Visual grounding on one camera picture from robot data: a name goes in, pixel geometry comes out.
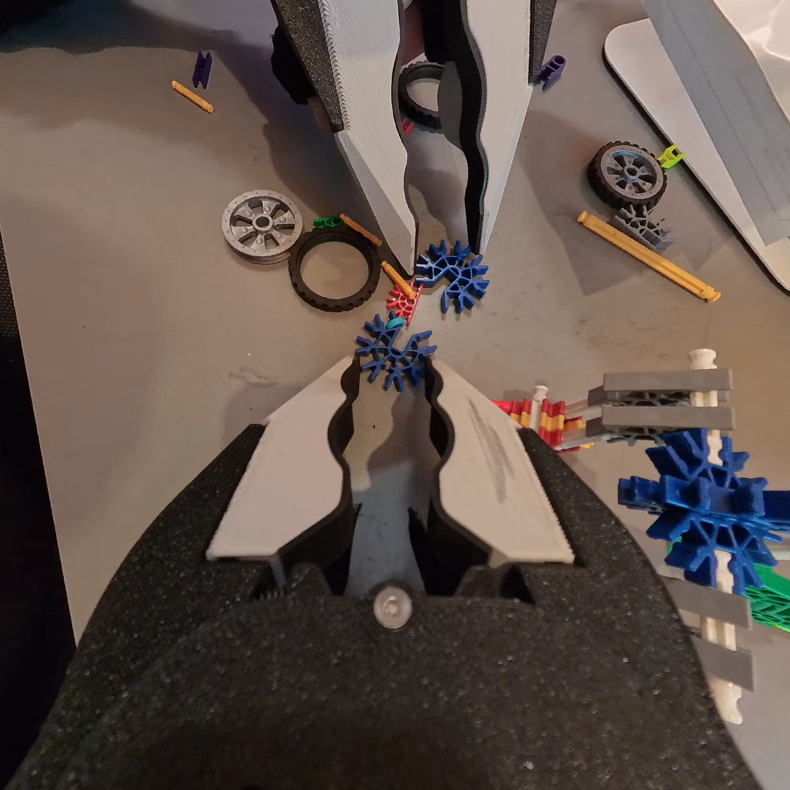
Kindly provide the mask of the white paper sheet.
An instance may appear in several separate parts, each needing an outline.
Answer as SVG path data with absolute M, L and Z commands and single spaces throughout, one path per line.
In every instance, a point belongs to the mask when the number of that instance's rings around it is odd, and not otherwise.
M 761 270 L 789 294 L 789 241 L 766 245 L 724 161 L 702 124 L 649 19 L 612 29 L 602 50 L 611 74 L 631 95 L 656 133 L 677 144 L 683 165 L 726 219 Z

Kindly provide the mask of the black rubber toy tyre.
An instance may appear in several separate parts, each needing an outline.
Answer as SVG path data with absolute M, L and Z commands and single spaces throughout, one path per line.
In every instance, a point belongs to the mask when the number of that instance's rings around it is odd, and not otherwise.
M 368 275 L 365 284 L 342 299 L 324 297 L 309 288 L 302 277 L 302 260 L 315 247 L 338 242 L 355 248 L 365 258 Z M 346 226 L 315 228 L 301 235 L 289 252 L 288 272 L 296 294 L 308 305 L 325 312 L 348 312 L 368 301 L 379 284 L 381 266 L 379 249 L 360 233 Z
M 445 66 L 440 63 L 420 62 L 405 67 L 399 75 L 397 85 L 398 103 L 401 113 L 420 128 L 441 133 L 441 119 L 438 110 L 425 107 L 411 95 L 411 86 L 428 82 L 439 85 Z

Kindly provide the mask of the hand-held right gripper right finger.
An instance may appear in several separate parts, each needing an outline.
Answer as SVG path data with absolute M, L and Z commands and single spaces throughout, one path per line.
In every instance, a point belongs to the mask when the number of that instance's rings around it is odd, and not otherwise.
M 430 440 L 439 454 L 428 541 L 447 567 L 573 563 L 574 553 L 522 435 L 446 362 L 426 364 Z

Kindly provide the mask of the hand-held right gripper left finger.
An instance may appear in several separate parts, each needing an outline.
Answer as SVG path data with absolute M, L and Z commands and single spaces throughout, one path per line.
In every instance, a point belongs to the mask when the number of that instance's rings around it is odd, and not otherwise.
M 330 423 L 356 399 L 343 389 L 344 374 L 359 382 L 357 359 L 344 357 L 266 419 L 208 560 L 285 563 L 285 551 L 341 505 L 342 450 L 330 447 Z

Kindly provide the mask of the grey toy wheel with tyre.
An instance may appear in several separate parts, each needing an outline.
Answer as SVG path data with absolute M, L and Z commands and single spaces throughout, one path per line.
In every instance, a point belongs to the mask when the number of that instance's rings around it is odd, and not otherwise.
M 595 194 L 613 209 L 653 209 L 667 188 L 665 170 L 648 150 L 630 142 L 608 142 L 587 167 Z

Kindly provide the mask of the grey toy connector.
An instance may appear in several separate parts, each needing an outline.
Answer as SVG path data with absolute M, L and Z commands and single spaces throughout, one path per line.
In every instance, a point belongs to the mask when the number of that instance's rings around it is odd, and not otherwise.
M 611 218 L 609 224 L 656 253 L 663 253 L 674 243 L 669 238 L 671 231 L 662 227 L 662 220 L 652 220 L 650 209 L 643 205 L 626 205 Z

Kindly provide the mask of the blue snowflake toy connector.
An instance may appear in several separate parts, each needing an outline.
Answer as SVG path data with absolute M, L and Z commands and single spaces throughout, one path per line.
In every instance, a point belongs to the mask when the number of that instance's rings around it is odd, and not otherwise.
M 409 379 L 414 387 L 420 384 L 425 375 L 424 364 L 437 347 L 420 345 L 421 341 L 431 337 L 432 332 L 427 330 L 412 334 L 408 343 L 402 349 L 398 349 L 396 342 L 404 325 L 386 331 L 387 321 L 395 317 L 394 312 L 389 312 L 386 320 L 376 315 L 374 321 L 367 321 L 364 330 L 368 333 L 368 337 L 356 338 L 358 348 L 355 354 L 370 356 L 370 361 L 361 366 L 362 371 L 370 372 L 368 377 L 370 382 L 375 381 L 381 371 L 386 370 L 387 376 L 383 388 L 389 390 L 394 384 L 398 392 L 401 392 L 406 379 Z
M 449 304 L 457 314 L 471 310 L 485 296 L 489 280 L 485 278 L 488 267 L 481 255 L 472 255 L 469 246 L 456 241 L 452 249 L 445 241 L 438 246 L 431 244 L 428 252 L 420 254 L 416 262 L 416 284 L 432 288 L 447 280 L 441 295 L 441 311 L 445 314 Z

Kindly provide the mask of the grey toy wheel hub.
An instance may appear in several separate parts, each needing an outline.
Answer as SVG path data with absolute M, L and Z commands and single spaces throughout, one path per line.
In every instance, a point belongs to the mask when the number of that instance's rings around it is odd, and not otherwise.
M 228 204 L 221 226 L 234 252 L 253 263 L 270 265 L 288 258 L 302 234 L 302 215 L 289 197 L 253 190 Z

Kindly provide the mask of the red toy connector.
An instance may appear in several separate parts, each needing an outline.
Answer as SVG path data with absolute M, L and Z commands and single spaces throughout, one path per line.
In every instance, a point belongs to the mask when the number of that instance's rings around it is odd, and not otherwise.
M 414 297 L 410 299 L 408 295 L 402 290 L 399 285 L 396 285 L 390 290 L 386 300 L 386 309 L 389 312 L 394 312 L 397 318 L 403 318 L 407 324 L 410 324 L 411 318 L 419 302 L 423 286 L 412 288 Z

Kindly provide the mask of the long yellow toy rod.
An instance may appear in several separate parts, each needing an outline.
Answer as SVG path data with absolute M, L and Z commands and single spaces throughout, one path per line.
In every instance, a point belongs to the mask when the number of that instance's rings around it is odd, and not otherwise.
M 721 297 L 721 293 L 716 291 L 712 286 L 703 283 L 695 276 L 666 260 L 666 258 L 658 253 L 649 250 L 640 242 L 637 242 L 637 240 L 630 238 L 610 224 L 603 222 L 597 216 L 583 211 L 578 216 L 577 222 L 581 223 L 588 230 L 596 233 L 599 237 L 607 240 L 607 242 L 627 252 L 633 258 L 636 258 L 666 279 L 676 283 L 679 287 L 690 292 L 698 299 L 706 302 L 716 302 Z

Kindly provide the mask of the colourful construction toy figure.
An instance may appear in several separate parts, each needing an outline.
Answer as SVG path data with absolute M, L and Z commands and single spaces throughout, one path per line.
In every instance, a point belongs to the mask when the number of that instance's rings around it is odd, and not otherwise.
M 667 588 L 678 608 L 698 617 L 693 640 L 716 707 L 740 724 L 739 699 L 754 681 L 736 631 L 751 627 L 752 614 L 763 622 L 788 616 L 788 599 L 779 603 L 772 588 L 765 602 L 747 598 L 776 565 L 768 544 L 788 534 L 788 492 L 744 477 L 749 454 L 733 448 L 731 390 L 732 373 L 717 368 L 716 351 L 696 349 L 685 370 L 607 373 L 571 404 L 548 400 L 544 386 L 531 399 L 493 403 L 557 453 L 604 442 L 649 444 L 658 478 L 621 479 L 618 502 L 655 517 L 648 536 L 666 543 L 666 564 L 684 576 L 665 579 Z

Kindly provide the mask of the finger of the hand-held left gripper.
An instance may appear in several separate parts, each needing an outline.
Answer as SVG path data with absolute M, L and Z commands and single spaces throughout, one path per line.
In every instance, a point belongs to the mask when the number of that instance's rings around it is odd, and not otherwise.
M 397 106 L 403 8 L 397 1 L 320 1 L 343 128 L 338 145 L 395 259 L 413 273 L 419 221 L 406 187 Z
M 441 131 L 464 154 L 469 244 L 483 253 L 532 93 L 531 2 L 423 2 L 428 59 L 444 65 Z

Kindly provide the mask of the short yellow toy rod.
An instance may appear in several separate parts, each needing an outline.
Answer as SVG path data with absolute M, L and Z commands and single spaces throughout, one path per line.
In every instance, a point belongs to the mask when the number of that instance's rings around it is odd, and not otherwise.
M 381 261 L 381 269 L 387 274 L 390 280 L 400 288 L 408 300 L 414 300 L 416 298 L 416 293 L 411 285 L 388 262 Z
M 173 80 L 172 81 L 172 88 L 177 94 L 181 95 L 183 98 L 187 99 L 188 101 L 190 101 L 195 106 L 201 108 L 204 112 L 206 112 L 208 114 L 213 114 L 213 112 L 214 112 L 213 105 L 210 104 L 204 98 L 202 98 L 200 95 L 196 94 L 194 91 L 189 90 L 183 84 Z
M 350 216 L 347 216 L 344 213 L 339 215 L 342 223 L 350 228 L 353 232 L 359 233 L 362 237 L 367 239 L 371 244 L 373 244 L 377 248 L 381 248 L 383 244 L 383 240 L 380 239 L 376 234 L 369 232 L 364 228 L 362 225 L 354 221 Z

